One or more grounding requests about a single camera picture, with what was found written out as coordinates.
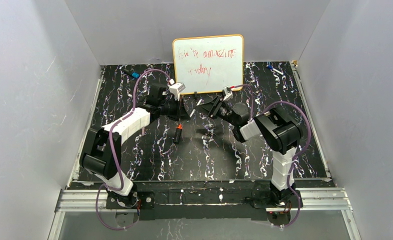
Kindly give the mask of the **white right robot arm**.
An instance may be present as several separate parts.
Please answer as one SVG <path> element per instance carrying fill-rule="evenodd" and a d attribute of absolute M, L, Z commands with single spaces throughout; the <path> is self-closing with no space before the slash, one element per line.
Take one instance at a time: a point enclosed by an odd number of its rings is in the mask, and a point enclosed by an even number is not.
<path fill-rule="evenodd" d="M 251 119 L 244 103 L 230 106 L 221 97 L 200 103 L 195 109 L 209 118 L 220 118 L 231 124 L 235 139 L 241 143 L 262 136 L 273 156 L 268 204 L 296 203 L 302 207 L 301 197 L 295 189 L 293 161 L 303 132 L 293 120 L 280 114 L 276 108 Z"/>

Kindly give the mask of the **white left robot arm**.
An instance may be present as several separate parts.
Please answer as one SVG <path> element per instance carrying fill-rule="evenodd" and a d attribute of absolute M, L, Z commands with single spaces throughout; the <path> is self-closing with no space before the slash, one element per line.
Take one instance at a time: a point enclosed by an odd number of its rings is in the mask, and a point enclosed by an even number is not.
<path fill-rule="evenodd" d="M 123 143 L 136 132 L 161 116 L 173 121 L 189 120 L 181 93 L 184 83 L 154 83 L 148 95 L 135 103 L 135 108 L 118 120 L 100 128 L 89 128 L 79 158 L 79 165 L 103 181 L 107 193 L 127 208 L 137 205 L 134 183 L 121 169 Z"/>

